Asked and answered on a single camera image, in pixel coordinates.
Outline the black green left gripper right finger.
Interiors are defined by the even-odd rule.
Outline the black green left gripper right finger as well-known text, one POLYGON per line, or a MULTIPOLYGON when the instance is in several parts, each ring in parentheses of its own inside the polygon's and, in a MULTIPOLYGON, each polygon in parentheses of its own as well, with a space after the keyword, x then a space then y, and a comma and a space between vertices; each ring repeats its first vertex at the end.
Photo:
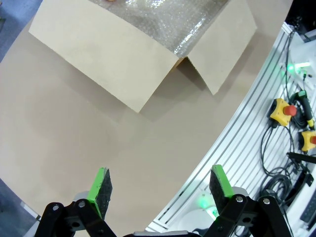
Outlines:
POLYGON ((276 199, 263 196, 253 200, 234 193, 221 165, 212 166, 209 189, 219 216, 205 233, 206 237, 229 237, 238 226, 248 228, 254 237, 291 236, 276 199))

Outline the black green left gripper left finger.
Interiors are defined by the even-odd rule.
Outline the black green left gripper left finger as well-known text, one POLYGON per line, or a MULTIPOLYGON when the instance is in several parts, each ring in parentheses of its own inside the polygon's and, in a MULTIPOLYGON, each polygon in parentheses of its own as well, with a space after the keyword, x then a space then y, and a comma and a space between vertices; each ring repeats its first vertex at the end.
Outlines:
POLYGON ((46 206, 35 236, 73 237, 78 231, 86 231, 90 237, 114 237, 105 222, 112 189, 109 169, 100 168, 85 198, 68 206, 59 202, 46 206))

